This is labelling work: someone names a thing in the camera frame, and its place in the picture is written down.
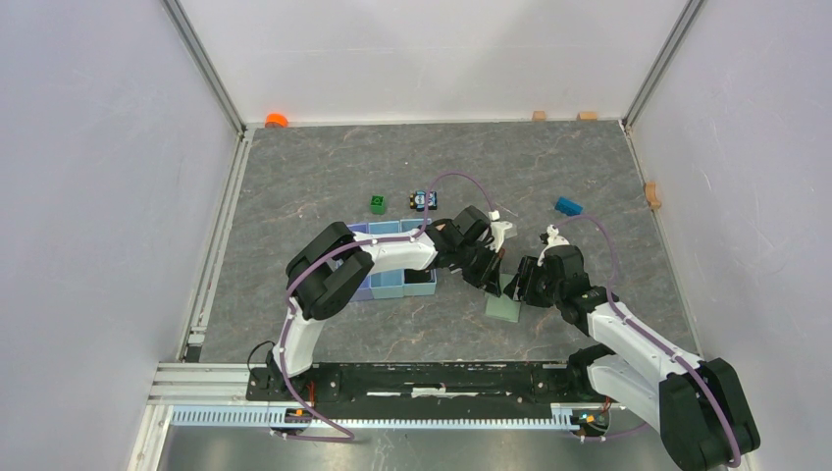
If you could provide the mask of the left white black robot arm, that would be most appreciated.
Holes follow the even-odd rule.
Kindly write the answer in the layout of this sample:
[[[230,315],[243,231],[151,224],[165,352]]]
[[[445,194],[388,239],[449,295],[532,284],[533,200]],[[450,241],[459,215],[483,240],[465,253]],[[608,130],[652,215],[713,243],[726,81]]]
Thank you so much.
[[[330,224],[287,264],[287,314],[269,360],[271,387],[289,400],[306,392],[306,371],[325,322],[376,273],[447,269],[468,285],[499,295],[503,245],[516,234],[516,226],[498,212],[474,206],[453,219],[424,221],[417,229],[394,234]]]

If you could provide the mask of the blue three-compartment organizer tray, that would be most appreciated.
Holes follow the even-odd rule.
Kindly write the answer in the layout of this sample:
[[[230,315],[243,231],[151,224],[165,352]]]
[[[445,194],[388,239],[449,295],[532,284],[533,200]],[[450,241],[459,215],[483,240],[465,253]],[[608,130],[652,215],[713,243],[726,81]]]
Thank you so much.
[[[354,232],[371,235],[391,235],[393,233],[418,230],[422,219],[403,219],[399,221],[364,222],[348,224]],[[369,301],[380,299],[397,299],[411,296],[434,295],[437,289],[436,271],[393,270],[375,273],[366,278],[359,286],[351,301]]]

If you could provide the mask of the green card holder wallet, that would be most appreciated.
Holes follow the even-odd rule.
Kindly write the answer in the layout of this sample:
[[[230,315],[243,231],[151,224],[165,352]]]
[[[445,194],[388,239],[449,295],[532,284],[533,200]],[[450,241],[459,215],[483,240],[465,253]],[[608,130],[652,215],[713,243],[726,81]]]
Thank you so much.
[[[521,310],[521,303],[502,293],[500,296],[485,293],[485,316],[508,323],[517,323]]]

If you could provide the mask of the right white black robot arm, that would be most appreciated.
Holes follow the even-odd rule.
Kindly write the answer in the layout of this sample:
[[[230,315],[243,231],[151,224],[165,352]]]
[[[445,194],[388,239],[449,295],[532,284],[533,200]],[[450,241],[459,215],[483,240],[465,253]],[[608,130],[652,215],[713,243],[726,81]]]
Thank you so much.
[[[761,437],[741,381],[722,358],[704,360],[642,322],[612,291],[591,283],[574,245],[525,256],[504,293],[525,305],[555,307],[596,345],[569,358],[569,392],[623,404],[655,429],[682,470],[736,466]]]

